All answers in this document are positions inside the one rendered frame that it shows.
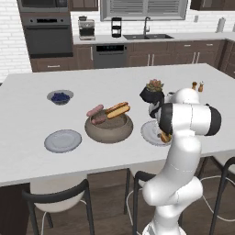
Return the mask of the brown bowl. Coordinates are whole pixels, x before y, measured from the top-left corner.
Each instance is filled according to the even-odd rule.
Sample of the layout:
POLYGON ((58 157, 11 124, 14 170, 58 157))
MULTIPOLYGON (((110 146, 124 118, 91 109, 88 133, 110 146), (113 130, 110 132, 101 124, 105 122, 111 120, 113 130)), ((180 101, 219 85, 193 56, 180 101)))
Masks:
POLYGON ((129 137, 133 130, 133 122, 128 115, 106 118, 105 122, 97 125, 92 123, 93 119, 102 117, 104 114, 105 111, 102 110, 85 121, 85 132, 92 140, 101 143, 117 143, 129 137))

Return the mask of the dark tap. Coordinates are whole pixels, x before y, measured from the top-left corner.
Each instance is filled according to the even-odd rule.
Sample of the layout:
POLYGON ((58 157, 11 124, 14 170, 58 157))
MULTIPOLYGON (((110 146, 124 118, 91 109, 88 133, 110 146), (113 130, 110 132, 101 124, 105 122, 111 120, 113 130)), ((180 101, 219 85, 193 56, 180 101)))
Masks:
POLYGON ((150 17, 145 17, 144 28, 143 28, 143 35, 144 35, 144 37, 146 36, 147 32, 150 32, 150 27, 147 27, 147 21, 150 20, 150 19, 151 19, 150 17))

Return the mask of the blueberries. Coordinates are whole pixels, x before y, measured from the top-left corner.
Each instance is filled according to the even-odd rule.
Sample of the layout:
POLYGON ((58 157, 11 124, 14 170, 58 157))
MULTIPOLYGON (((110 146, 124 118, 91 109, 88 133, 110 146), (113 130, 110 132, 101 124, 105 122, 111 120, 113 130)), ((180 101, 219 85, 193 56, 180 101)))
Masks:
POLYGON ((65 93, 55 93, 51 101, 56 104, 63 104, 70 100, 70 97, 65 93))

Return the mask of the brown upper cupboard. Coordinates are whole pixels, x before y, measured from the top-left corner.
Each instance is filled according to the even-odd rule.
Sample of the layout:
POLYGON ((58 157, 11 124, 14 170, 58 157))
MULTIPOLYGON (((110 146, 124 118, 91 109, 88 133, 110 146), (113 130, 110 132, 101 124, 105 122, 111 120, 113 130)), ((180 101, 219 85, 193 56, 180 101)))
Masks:
POLYGON ((97 11, 98 0, 69 0, 71 11, 97 11))
POLYGON ((235 0, 191 0, 190 8, 197 11, 235 11, 235 0))

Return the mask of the small grey bowl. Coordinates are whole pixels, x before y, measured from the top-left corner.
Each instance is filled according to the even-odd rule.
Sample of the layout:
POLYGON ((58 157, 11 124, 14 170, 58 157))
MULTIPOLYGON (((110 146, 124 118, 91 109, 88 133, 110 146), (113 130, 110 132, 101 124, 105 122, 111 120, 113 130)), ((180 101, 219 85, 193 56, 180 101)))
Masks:
POLYGON ((72 98, 73 92, 70 90, 56 90, 47 95, 47 98, 55 105, 66 105, 72 98))

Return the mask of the grey plate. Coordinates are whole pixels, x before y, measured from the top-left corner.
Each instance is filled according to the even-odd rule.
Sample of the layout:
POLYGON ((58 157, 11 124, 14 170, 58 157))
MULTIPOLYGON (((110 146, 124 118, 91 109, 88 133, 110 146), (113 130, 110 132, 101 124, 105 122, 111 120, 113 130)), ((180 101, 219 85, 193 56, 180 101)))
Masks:
POLYGON ((61 129, 51 133, 44 141, 48 151, 54 153, 65 153, 73 151, 82 143, 82 136, 72 129, 61 129))
POLYGON ((172 140, 167 140, 166 142, 163 141, 162 131, 160 130, 156 120, 144 123, 141 127, 140 133, 147 142, 155 146, 167 146, 172 142, 172 140))

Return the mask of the white paper towel roll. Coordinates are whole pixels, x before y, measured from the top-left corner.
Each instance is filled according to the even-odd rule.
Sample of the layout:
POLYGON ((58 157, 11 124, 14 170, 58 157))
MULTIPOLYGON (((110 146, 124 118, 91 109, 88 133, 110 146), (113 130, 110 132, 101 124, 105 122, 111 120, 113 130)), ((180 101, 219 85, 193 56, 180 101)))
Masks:
POLYGON ((225 23, 226 23, 226 18, 225 17, 222 17, 218 21, 217 30, 216 30, 217 33, 221 33, 223 31, 225 23))

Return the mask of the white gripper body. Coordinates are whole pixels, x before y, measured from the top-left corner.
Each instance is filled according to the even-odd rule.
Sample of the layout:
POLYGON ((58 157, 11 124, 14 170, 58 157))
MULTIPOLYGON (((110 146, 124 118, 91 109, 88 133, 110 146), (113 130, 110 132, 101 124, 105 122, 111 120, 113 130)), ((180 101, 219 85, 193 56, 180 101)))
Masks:
POLYGON ((159 134, 162 136, 163 132, 162 132, 160 126, 159 126, 159 121, 157 119, 156 119, 156 125, 157 125, 157 128, 159 130, 159 134))

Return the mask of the brown lower cupboards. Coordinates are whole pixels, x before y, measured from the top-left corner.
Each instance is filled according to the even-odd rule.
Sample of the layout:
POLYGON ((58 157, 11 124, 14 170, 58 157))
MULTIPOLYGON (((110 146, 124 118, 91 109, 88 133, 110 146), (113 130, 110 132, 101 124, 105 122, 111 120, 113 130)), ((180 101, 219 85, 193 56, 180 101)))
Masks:
POLYGON ((72 57, 31 59, 30 64, 34 73, 93 69, 93 47, 74 45, 72 57))
POLYGON ((235 79, 235 41, 200 39, 128 45, 128 67, 191 63, 207 63, 235 79))

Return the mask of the dark dishwasher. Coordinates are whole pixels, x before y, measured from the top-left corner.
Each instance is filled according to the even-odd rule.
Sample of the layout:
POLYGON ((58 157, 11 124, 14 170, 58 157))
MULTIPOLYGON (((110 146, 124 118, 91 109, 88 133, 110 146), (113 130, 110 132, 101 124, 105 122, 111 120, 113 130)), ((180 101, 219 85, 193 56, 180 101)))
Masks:
POLYGON ((127 46, 125 44, 94 45, 93 61, 96 69, 125 67, 127 62, 127 46))

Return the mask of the succulent in black pot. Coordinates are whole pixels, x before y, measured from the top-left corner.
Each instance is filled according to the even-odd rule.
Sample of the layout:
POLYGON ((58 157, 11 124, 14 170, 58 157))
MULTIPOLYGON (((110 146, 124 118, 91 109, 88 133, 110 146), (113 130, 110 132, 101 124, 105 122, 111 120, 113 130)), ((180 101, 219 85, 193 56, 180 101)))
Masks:
POLYGON ((163 83, 160 80, 150 80, 140 93, 140 97, 147 103, 157 104, 164 99, 163 83))

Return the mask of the pink sausage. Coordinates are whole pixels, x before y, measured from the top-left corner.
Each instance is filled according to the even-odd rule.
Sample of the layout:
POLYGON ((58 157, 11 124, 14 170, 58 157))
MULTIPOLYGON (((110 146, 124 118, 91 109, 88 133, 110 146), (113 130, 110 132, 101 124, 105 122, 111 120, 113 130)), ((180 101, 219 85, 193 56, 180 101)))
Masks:
POLYGON ((93 123, 94 125, 101 124, 101 123, 103 123, 103 122, 105 122, 105 121, 106 121, 106 117, 105 117, 105 116, 100 116, 100 117, 96 117, 96 118, 93 118, 93 119, 92 119, 92 123, 93 123))
POLYGON ((104 106, 103 105, 98 105, 96 107, 94 107, 93 109, 89 110, 86 115, 88 117, 92 117, 93 115, 97 114, 98 112, 100 112, 101 110, 104 109, 104 106))

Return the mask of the dark microwave oven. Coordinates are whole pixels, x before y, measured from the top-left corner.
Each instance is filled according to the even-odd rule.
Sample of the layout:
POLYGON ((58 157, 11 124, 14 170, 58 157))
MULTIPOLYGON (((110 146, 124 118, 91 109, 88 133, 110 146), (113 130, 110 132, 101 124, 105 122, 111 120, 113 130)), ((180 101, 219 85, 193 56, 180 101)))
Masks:
POLYGON ((67 12, 68 0, 17 0, 18 8, 24 13, 67 12))

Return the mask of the window with blinds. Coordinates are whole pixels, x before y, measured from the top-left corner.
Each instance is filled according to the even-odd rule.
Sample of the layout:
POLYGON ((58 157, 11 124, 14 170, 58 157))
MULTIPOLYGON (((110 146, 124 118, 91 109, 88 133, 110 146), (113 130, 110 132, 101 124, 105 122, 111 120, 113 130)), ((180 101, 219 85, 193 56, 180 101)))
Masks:
POLYGON ((185 20, 188 0, 100 0, 100 20, 185 20))

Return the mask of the silver coffee machine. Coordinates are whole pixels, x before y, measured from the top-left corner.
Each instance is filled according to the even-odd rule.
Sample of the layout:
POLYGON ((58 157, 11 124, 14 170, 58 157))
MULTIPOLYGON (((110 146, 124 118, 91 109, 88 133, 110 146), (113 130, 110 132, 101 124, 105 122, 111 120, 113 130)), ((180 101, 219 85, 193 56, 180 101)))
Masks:
POLYGON ((88 19, 85 16, 79 17, 78 27, 80 40, 95 39, 95 22, 93 19, 88 19))

